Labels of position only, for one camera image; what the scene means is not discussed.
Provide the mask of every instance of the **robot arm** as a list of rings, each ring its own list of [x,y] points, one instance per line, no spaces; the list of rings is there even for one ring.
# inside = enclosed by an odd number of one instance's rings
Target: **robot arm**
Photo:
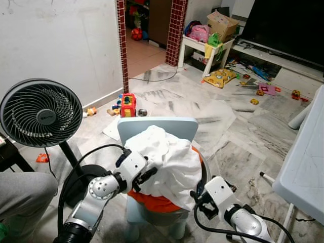
[[[256,215],[251,207],[248,205],[243,206],[242,202],[234,196],[232,189],[222,177],[217,176],[213,178],[205,185],[205,189],[207,191],[205,195],[202,195],[201,199],[195,198],[195,200],[198,204],[201,204],[199,209],[205,213],[209,219],[212,219],[218,214],[220,220],[227,222],[235,231],[274,243],[268,233],[267,225],[264,220]],[[217,210],[214,209],[212,211],[202,206],[202,204],[207,203],[211,203]],[[257,242],[236,235],[228,234],[227,237],[245,243]]]
[[[127,193],[156,173],[156,168],[141,174],[147,160],[128,150],[116,162],[118,167],[105,177],[90,181],[85,198],[73,209],[54,243],[89,243],[102,218],[106,204],[118,193]]]

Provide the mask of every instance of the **gray pants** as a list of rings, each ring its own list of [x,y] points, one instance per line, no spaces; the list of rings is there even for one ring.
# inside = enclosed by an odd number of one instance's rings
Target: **gray pants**
[[[49,174],[0,172],[0,221],[9,227],[1,243],[28,242],[56,189]]]

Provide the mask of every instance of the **orange garment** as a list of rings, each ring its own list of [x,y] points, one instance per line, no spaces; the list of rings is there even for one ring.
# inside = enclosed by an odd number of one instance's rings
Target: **orange garment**
[[[194,146],[192,146],[192,150],[199,154],[198,150]],[[204,161],[200,154],[199,159],[200,163],[202,164]],[[131,196],[137,202],[144,204],[148,210],[153,212],[169,213],[181,209],[164,196],[145,195],[140,192],[134,192],[133,190],[127,193],[127,195]]]

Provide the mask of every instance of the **white table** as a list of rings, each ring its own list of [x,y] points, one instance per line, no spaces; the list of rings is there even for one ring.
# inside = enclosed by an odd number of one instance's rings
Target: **white table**
[[[229,51],[231,49],[232,43],[233,43],[234,39],[231,39],[227,42],[225,42],[223,44],[223,51],[225,51],[224,56],[222,58],[222,62],[220,65],[220,68],[223,68],[225,66],[225,62],[226,59],[228,57]],[[184,61],[184,53],[185,53],[185,49],[186,46],[188,47],[192,47],[196,50],[199,50],[201,52],[205,53],[205,43],[202,42],[198,42],[194,39],[191,39],[189,37],[186,37],[185,35],[183,35],[182,37],[182,44],[181,44],[181,49],[180,49],[180,55],[179,55],[179,63],[178,63],[178,67],[183,67],[183,61]],[[213,63],[213,59],[215,54],[218,53],[219,47],[213,47],[212,53],[211,53],[211,57],[208,60],[206,67],[204,69],[204,73],[202,74],[202,77],[205,77],[207,74],[209,74],[211,67],[212,67],[212,63]]]
[[[324,225],[324,85],[305,110],[309,112],[272,187]]]

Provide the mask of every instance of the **black fan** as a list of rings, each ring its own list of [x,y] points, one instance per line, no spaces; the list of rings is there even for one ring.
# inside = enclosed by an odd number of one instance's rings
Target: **black fan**
[[[60,145],[73,167],[77,159],[66,140],[78,130],[81,121],[82,106],[75,93],[45,78],[27,79],[14,85],[0,105],[0,122],[9,137],[31,147]],[[84,173],[102,175],[105,172],[97,165],[78,166],[75,171],[71,183]],[[75,184],[67,203],[74,206],[87,186],[87,178]]]

